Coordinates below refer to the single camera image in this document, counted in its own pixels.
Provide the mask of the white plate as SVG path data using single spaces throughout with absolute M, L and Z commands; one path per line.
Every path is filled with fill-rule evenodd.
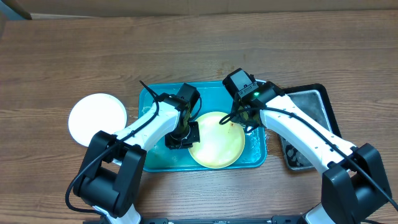
M 113 134 L 126 127 L 127 111 L 116 97 L 95 93 L 82 98 L 71 110 L 68 130 L 72 138 L 88 147 L 98 131 Z

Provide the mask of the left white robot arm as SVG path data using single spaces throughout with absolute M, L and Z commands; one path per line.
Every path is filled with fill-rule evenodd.
M 186 149 L 199 142 L 198 123 L 191 112 L 200 94 L 154 94 L 143 117 L 117 134 L 98 131 L 91 139 L 80 170 L 65 193 L 65 203 L 76 212 L 100 215 L 100 223 L 140 223 L 134 208 L 148 150 L 160 139 L 169 149 Z M 90 205 L 70 203 L 70 194 Z

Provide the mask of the yellow-green rimmed plate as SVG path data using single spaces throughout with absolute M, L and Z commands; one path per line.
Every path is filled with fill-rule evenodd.
M 241 125 L 219 121 L 226 113 L 214 111 L 196 119 L 200 141 L 188 150 L 193 160 L 203 167 L 221 169 L 236 162 L 243 153 L 245 133 Z

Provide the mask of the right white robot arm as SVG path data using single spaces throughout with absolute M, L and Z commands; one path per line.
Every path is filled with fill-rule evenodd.
M 346 141 L 314 121 L 271 82 L 226 86 L 233 109 L 226 120 L 264 127 L 286 139 L 322 177 L 322 196 L 300 223 L 361 223 L 386 203 L 391 188 L 379 151 Z

